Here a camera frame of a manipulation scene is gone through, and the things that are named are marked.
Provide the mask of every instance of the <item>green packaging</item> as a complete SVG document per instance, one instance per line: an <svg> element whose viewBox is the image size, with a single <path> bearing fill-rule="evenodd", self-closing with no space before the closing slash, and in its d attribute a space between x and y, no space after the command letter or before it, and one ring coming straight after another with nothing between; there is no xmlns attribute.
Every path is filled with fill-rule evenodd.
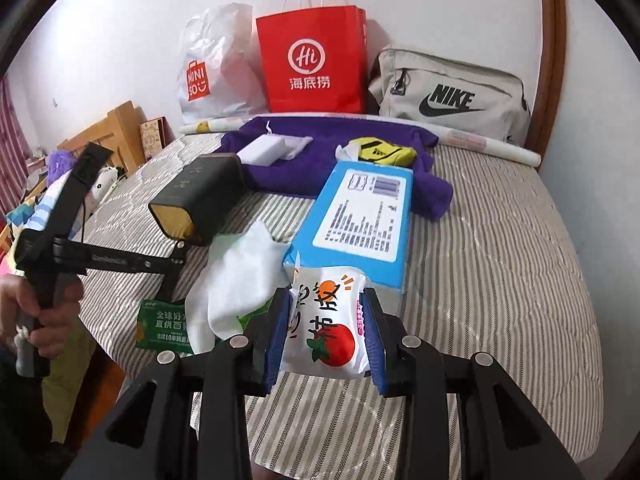
<svg viewBox="0 0 640 480"><path fill-rule="evenodd" d="M184 301L142 300L136 324L136 347L193 354L187 336Z"/></svg>
<svg viewBox="0 0 640 480"><path fill-rule="evenodd" d="M272 298L269 298L263 306L261 306L260 308L254 310L253 312L249 312L248 314L245 314L244 316L236 316L236 318L238 319L238 322L240 323L240 326L242 327L242 332L244 332L244 329L246 328L246 326L249 323L249 320L253 317L253 316L258 316L258 314L264 314L269 310L269 307L271 306L271 300Z"/></svg>

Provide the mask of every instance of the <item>nike logo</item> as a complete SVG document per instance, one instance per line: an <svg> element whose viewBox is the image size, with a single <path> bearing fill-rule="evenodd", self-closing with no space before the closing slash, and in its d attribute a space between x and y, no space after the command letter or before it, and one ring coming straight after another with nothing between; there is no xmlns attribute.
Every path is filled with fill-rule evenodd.
<svg viewBox="0 0 640 480"><path fill-rule="evenodd" d="M428 94L418 107L425 117L441 117L465 112L481 112L484 108L469 108L469 103L476 96L473 92L453 88L453 86L437 85L431 94ZM443 104L453 108L433 108L429 101Z"/></svg>

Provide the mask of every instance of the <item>tomato illustration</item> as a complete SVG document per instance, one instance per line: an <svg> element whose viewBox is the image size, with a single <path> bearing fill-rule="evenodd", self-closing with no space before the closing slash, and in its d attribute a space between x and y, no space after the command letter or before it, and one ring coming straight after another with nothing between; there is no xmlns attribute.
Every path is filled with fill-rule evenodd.
<svg viewBox="0 0 640 480"><path fill-rule="evenodd" d="M341 324L323 326L306 344L312 349L313 362L320 359L324 364L340 367L351 361L356 350L356 341L351 330Z"/></svg>

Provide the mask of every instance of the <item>white tissue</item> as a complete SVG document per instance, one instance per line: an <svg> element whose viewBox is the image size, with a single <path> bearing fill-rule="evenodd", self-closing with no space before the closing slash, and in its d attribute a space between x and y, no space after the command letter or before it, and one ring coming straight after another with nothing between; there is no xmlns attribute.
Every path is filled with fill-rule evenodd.
<svg viewBox="0 0 640 480"><path fill-rule="evenodd" d="M242 333L238 317L257 310L289 280L282 259L289 244L271 239L262 222L244 235L218 235L209 261L184 302L187 334L194 353L208 352L214 334L228 339Z"/></svg>
<svg viewBox="0 0 640 480"><path fill-rule="evenodd" d="M284 143L287 145L287 152L281 156L284 160L293 160L296 158L308 143L314 140L313 137L294 137L290 135L278 135L284 139Z"/></svg>
<svg viewBox="0 0 640 480"><path fill-rule="evenodd" d="M350 142L344 148L338 144L335 149L336 160L358 160L360 154L360 145L357 142Z"/></svg>

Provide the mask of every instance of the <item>pink curtain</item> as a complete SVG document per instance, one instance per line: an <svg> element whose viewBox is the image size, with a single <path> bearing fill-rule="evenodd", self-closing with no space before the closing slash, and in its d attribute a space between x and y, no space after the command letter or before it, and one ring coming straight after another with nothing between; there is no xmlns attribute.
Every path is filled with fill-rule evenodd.
<svg viewBox="0 0 640 480"><path fill-rule="evenodd" d="M0 223L17 207L27 181L29 146L15 116L6 76L0 79Z"/></svg>

